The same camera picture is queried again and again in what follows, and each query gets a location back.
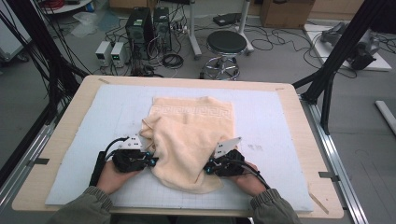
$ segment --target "towel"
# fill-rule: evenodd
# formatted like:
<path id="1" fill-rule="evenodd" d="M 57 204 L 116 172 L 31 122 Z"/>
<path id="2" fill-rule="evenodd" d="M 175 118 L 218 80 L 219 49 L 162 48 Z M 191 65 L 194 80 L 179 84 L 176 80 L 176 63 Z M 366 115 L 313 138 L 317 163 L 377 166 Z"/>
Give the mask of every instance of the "towel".
<path id="1" fill-rule="evenodd" d="M 222 188 L 218 176 L 203 168 L 218 142 L 234 136 L 233 105 L 213 97 L 153 99 L 140 135 L 158 157 L 151 169 L 161 182 L 190 193 Z"/>

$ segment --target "gray floor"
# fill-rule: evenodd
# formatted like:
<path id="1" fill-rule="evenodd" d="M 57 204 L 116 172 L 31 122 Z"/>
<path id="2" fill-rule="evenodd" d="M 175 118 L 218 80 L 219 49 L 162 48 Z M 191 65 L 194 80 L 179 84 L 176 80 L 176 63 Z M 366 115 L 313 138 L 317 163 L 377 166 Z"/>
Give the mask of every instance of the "gray floor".
<path id="1" fill-rule="evenodd" d="M 96 75 L 100 75 L 94 52 L 105 39 L 105 31 L 116 23 L 107 12 L 97 13 L 100 18 L 106 19 L 94 35 L 84 38 L 67 35 L 65 39 L 85 66 L 90 71 L 95 71 Z M 61 18 L 63 23 L 72 20 L 67 14 L 65 18 Z M 197 24 L 217 28 L 211 17 L 198 19 Z M 247 24 L 260 25 L 260 21 L 258 18 L 249 18 Z M 76 25 L 74 23 L 62 27 L 73 28 Z M 156 73 L 172 78 L 198 78 L 203 64 L 213 56 L 205 48 L 205 38 L 211 31 L 196 32 L 203 51 L 199 61 L 193 59 L 188 37 L 183 35 L 179 38 L 182 46 L 179 54 L 185 60 L 184 65 L 177 70 L 160 67 Z M 305 36 L 302 31 L 288 31 Z M 269 49 L 269 43 L 260 41 L 264 39 L 262 33 L 263 30 L 258 28 L 247 27 L 246 30 L 247 37 L 251 41 L 254 40 L 255 47 Z M 279 33 L 286 41 L 292 40 L 297 49 L 308 47 L 307 42 L 296 35 L 280 31 Z M 277 41 L 273 36 L 271 40 L 275 43 Z M 241 76 L 237 80 L 293 83 L 317 71 L 317 68 L 305 62 L 305 52 L 306 49 L 295 51 L 291 43 L 273 45 L 271 50 L 255 49 L 251 55 L 241 55 L 237 58 L 241 69 Z M 380 50 L 379 53 L 392 67 L 396 67 L 395 54 L 384 50 Z M 309 56 L 306 56 L 306 59 L 314 66 L 320 66 L 318 59 Z M 124 69 L 119 69 L 119 74 L 122 74 Z M 48 99 L 41 77 L 32 63 L 13 62 L 9 67 L 0 68 L 0 71 L 3 72 L 0 75 L 0 165 L 3 165 Z M 342 72 L 347 76 L 354 76 L 352 72 Z M 395 69 L 390 72 L 359 71 L 356 78 L 339 74 L 333 85 L 331 136 L 369 223 L 396 222 L 396 137 L 375 106 L 376 100 L 383 100 L 396 115 L 395 87 Z M 306 88 L 301 87 L 297 92 L 302 93 Z M 17 212 L 8 205 L 0 214 L 0 223 L 42 223 L 49 215 L 50 213 Z M 342 219 L 304 219 L 303 222 L 350 223 L 350 218 L 346 212 Z"/>

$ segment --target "sleeve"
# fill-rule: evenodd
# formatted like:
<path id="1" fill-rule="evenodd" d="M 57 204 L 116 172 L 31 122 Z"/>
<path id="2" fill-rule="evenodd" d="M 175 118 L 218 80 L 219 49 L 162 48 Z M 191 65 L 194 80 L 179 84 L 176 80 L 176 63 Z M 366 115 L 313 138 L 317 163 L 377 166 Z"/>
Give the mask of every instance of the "sleeve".
<path id="1" fill-rule="evenodd" d="M 268 189 L 250 201 L 254 210 L 253 220 L 260 223 L 301 224 L 291 205 L 280 197 L 276 189 Z"/>
<path id="2" fill-rule="evenodd" d="M 90 186 L 78 198 L 56 212 L 47 224 L 110 223 L 108 211 L 112 206 L 107 194 Z"/>

